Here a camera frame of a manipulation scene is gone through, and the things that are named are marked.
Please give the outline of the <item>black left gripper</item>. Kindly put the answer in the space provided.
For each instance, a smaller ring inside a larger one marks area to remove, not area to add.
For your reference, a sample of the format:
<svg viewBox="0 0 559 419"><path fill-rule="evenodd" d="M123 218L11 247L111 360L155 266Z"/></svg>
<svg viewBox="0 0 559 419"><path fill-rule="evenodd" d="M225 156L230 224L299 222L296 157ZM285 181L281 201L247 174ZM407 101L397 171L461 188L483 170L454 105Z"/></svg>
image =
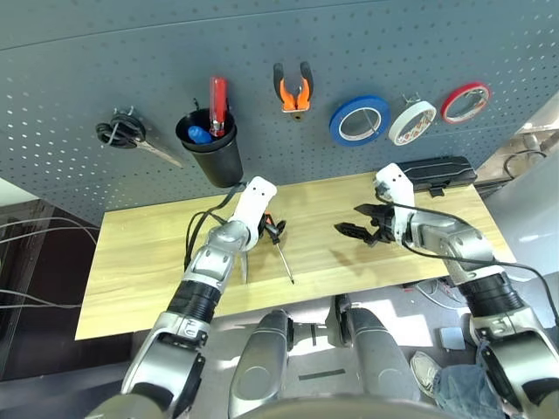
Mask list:
<svg viewBox="0 0 559 419"><path fill-rule="evenodd" d="M273 221L273 218L270 213L265 213L259 222L259 237L263 237L264 233L266 232L270 238L272 239L273 243L280 242L280 235L283 233L286 227L286 221L281 220L278 223Z"/></svg>

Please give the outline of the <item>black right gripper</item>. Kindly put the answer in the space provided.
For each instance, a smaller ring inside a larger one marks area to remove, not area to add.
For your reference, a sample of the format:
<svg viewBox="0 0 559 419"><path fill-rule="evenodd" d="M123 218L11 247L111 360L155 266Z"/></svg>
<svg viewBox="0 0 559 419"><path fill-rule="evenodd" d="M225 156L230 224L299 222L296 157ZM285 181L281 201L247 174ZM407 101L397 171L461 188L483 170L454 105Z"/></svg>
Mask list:
<svg viewBox="0 0 559 419"><path fill-rule="evenodd" d="M377 227L377 231L372 235L365 227L357 226L353 223L337 223L335 229L343 236L355 238L366 244L385 243L390 244L396 241L393 231L394 208L386 204L364 203L354 207L354 210L371 218L370 224Z"/></svg>

